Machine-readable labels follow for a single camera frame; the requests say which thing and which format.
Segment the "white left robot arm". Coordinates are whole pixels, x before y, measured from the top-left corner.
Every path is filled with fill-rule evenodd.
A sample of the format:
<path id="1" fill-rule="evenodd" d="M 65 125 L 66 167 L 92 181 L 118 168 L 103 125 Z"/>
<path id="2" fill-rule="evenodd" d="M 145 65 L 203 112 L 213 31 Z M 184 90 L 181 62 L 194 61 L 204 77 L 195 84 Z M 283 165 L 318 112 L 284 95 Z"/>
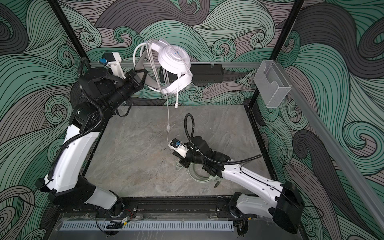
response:
<path id="1" fill-rule="evenodd" d="M 117 217 L 124 208 L 122 199 L 90 183 L 80 173 L 93 142 L 113 116 L 126 117 L 118 110 L 131 95 L 144 87 L 146 70 L 130 70 L 122 78 L 103 67 L 78 75 L 84 103 L 70 117 L 65 142 L 57 151 L 49 173 L 36 186 L 49 194 L 54 205 L 90 204 Z"/>

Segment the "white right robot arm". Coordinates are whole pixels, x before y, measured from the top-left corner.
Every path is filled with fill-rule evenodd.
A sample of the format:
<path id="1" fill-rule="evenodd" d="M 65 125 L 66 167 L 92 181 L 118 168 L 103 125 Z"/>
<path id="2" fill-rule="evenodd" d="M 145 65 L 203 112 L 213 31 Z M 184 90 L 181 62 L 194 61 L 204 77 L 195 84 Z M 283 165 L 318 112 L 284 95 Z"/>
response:
<path id="1" fill-rule="evenodd" d="M 304 200 L 292 182 L 283 184 L 270 180 L 242 167 L 227 155 L 216 151 L 210 153 L 213 161 L 208 161 L 198 151 L 183 145 L 174 152 L 184 167 L 188 168 L 191 163 L 200 164 L 211 176 L 234 182 L 254 194 L 234 194 L 230 208 L 236 217 L 266 217 L 288 233 L 298 232 Z"/>

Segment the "white over-ear headphones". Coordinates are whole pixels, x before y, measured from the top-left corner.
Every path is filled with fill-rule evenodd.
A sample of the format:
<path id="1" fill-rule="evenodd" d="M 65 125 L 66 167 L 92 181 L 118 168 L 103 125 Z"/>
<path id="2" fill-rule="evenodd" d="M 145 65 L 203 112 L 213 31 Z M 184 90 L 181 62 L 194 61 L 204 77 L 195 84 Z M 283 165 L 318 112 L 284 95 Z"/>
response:
<path id="1" fill-rule="evenodd" d="M 152 79 L 151 76 L 146 76 L 145 84 L 147 86 L 165 95 L 176 95 L 192 82 L 193 74 L 190 70 L 191 61 L 188 53 L 183 48 L 171 45 L 164 39 L 152 39 L 136 46 L 133 54 L 135 71 L 144 69 L 144 59 L 146 57 L 149 58 L 153 71 L 156 70 L 152 51 L 158 52 L 158 62 L 161 67 L 167 71 L 167 73 L 177 75 L 178 78 L 163 88 L 160 85 L 157 73 L 154 72 L 155 80 Z"/>

